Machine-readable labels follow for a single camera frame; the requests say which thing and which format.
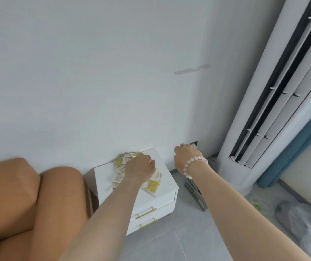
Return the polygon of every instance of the sofa armrest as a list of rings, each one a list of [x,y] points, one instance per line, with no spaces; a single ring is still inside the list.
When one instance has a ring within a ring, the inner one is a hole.
[[[70,167],[46,171],[41,180],[30,261],[57,261],[88,221],[81,173]]]

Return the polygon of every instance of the bracelet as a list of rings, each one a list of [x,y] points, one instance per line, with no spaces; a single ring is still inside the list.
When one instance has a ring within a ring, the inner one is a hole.
[[[190,163],[192,163],[193,161],[195,160],[205,160],[206,164],[209,164],[209,162],[207,161],[206,158],[202,157],[202,156],[198,156],[198,157],[194,157],[194,158],[191,158],[190,160],[187,161],[187,164],[184,165],[184,169],[183,169],[183,172],[184,172],[184,175],[186,176],[186,178],[188,179],[192,179],[192,177],[190,175],[187,174],[187,168],[189,166]]]

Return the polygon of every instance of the pile of packets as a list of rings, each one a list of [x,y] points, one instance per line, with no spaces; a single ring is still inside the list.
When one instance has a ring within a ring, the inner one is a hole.
[[[139,153],[125,153],[121,158],[117,159],[114,162],[116,167],[116,174],[112,179],[113,189],[117,188],[119,183],[123,180],[125,175],[125,164],[131,160],[132,158],[136,157]],[[146,181],[141,185],[141,189],[145,192],[149,193],[150,195],[154,196],[157,191],[157,188],[160,185],[162,174],[156,168],[154,174],[152,175],[149,181]]]

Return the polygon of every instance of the gold drawer handle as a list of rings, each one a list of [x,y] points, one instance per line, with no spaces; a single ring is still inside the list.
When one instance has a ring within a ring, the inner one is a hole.
[[[149,214],[149,213],[151,213],[151,212],[154,212],[156,209],[157,209],[157,208],[151,207],[151,210],[149,210],[148,212],[146,212],[146,213],[144,213],[144,214],[141,214],[141,215],[136,214],[136,218],[135,218],[135,219],[141,218],[142,216],[145,216],[145,215],[147,215],[147,214]]]
[[[158,219],[153,218],[153,221],[149,222],[148,224],[145,224],[145,225],[140,224],[138,229],[140,230],[140,229],[142,229],[142,228],[144,228],[144,227],[146,227],[146,226],[150,225],[151,223],[156,222],[157,220],[158,220]]]

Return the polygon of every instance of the person's left hand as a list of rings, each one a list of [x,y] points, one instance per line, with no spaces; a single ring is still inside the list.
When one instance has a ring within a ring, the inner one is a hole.
[[[141,186],[142,183],[152,177],[155,166],[155,160],[152,160],[149,155],[140,153],[125,164],[125,176],[123,180]]]

